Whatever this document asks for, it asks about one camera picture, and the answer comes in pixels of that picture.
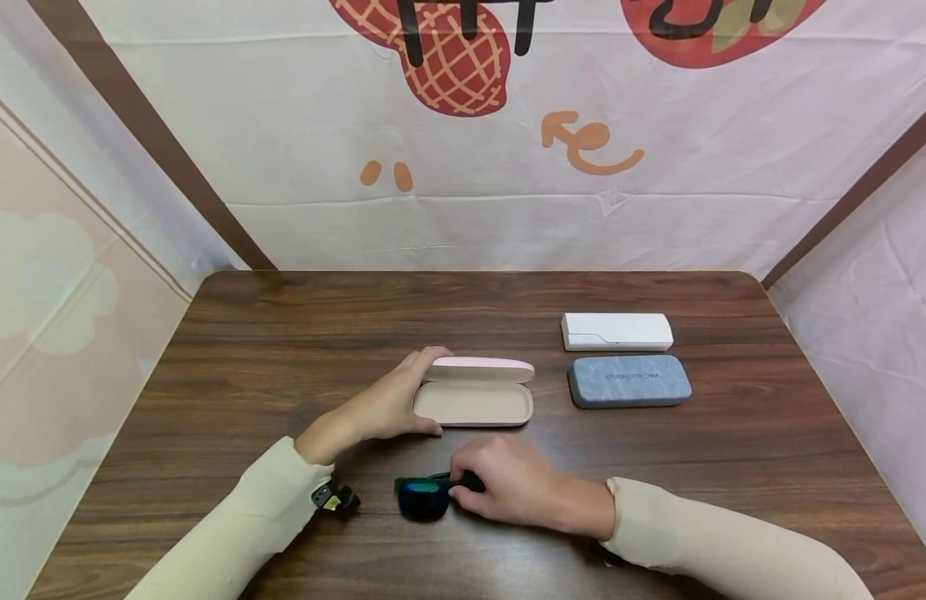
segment pink glasses case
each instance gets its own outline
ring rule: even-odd
[[[414,410],[446,428],[516,428],[533,415],[525,386],[533,365],[506,358],[448,356],[426,372]]]

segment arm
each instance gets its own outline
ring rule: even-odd
[[[326,412],[293,441],[284,437],[243,473],[236,487],[180,539],[127,600],[236,600],[256,571],[303,530],[311,495],[336,456],[368,438],[443,430],[413,412],[413,395],[443,347],[413,352],[368,390]]]
[[[873,599],[843,557],[815,539],[645,482],[607,485],[616,523],[603,545],[629,563],[689,575],[730,598]]]
[[[557,472],[515,436],[481,437],[453,455],[486,493],[450,493],[469,511],[599,539],[641,567],[694,577],[737,600],[872,600],[833,549],[745,514],[629,479],[607,485]]]

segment wooden table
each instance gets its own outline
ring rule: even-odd
[[[563,312],[670,316],[693,384],[678,408],[580,411]],[[32,598],[122,598],[249,463],[408,350],[517,358],[520,435],[560,467],[635,478],[821,539],[880,599],[926,598],[926,550],[759,284],[735,272],[223,272],[193,301]],[[405,522],[398,475],[444,470],[476,434],[371,442],[337,475],[363,500],[317,517],[243,598],[713,598],[610,568],[587,543],[450,509]]]

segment left hand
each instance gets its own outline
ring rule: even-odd
[[[433,361],[451,355],[439,346],[407,355],[372,386],[317,418],[297,437],[296,449],[307,462],[328,465],[342,450],[363,440],[388,440],[404,433],[442,435],[439,423],[413,412],[413,399]]]

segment right hand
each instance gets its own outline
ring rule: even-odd
[[[486,492],[462,486],[449,494],[463,509],[496,522],[555,529],[609,539],[615,529],[613,495],[591,482],[550,465],[520,436],[482,436],[453,454],[450,478],[476,473]]]

